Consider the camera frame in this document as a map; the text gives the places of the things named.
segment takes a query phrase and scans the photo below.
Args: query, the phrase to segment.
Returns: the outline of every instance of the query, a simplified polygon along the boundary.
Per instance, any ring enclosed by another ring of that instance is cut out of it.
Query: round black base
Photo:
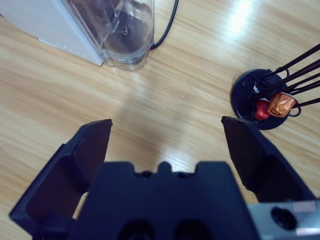
[[[281,77],[276,74],[268,77],[266,80],[261,80],[264,76],[271,72],[271,70],[254,69],[244,73],[235,81],[230,93],[230,101],[234,113],[241,119],[255,123],[260,130],[275,129],[284,123],[288,117],[275,117],[271,115],[267,118],[267,120],[263,121],[254,118],[258,101],[254,97],[250,97],[254,87],[259,92],[262,92],[269,86],[282,80]],[[278,91],[284,89],[285,87],[286,85],[284,84],[275,90]]]

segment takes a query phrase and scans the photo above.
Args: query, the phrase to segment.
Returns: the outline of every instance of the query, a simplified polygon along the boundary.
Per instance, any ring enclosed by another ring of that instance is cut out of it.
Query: orange coffee capsule
[[[288,93],[277,93],[271,100],[268,112],[272,116],[284,118],[297,102],[297,99]]]
[[[268,112],[269,105],[270,101],[266,99],[259,99],[256,102],[254,118],[258,120],[266,120],[270,116],[270,113]]]

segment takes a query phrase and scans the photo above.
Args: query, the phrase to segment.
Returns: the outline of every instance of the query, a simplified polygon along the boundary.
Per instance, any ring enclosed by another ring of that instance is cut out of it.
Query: white coffee machine
[[[154,0],[1,0],[0,14],[97,65],[138,69],[154,42]]]

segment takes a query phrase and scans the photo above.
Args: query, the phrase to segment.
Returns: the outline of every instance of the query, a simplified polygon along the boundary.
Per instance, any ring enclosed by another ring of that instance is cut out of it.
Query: wooden floor
[[[155,0],[156,39],[173,0]],[[318,0],[181,0],[165,42],[145,66],[101,67],[46,45],[0,17],[0,239],[30,239],[8,213],[56,149],[88,122],[112,119],[107,161],[192,172],[230,160],[221,124],[243,72],[272,70],[319,43]],[[316,54],[297,67],[320,57]],[[298,95],[301,102],[319,90]],[[263,133],[320,196],[320,103]]]

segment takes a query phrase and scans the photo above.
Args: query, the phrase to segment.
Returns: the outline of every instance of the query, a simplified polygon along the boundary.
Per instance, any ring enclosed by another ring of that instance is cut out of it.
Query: cable
[[[179,3],[179,0],[175,0],[174,1],[174,6],[173,6],[173,10],[172,10],[172,14],[171,14],[171,17],[170,17],[170,20],[169,20],[169,23],[168,25],[166,26],[166,29],[164,30],[164,33],[163,35],[160,37],[160,39],[154,43],[151,47],[150,47],[150,50],[153,50],[153,49],[156,49],[157,47],[159,47],[163,41],[165,40],[166,36],[168,35],[169,31],[170,31],[170,28],[172,26],[172,23],[174,22],[174,19],[175,19],[175,16],[176,16],[176,12],[177,12],[177,8],[178,8],[178,3]]]

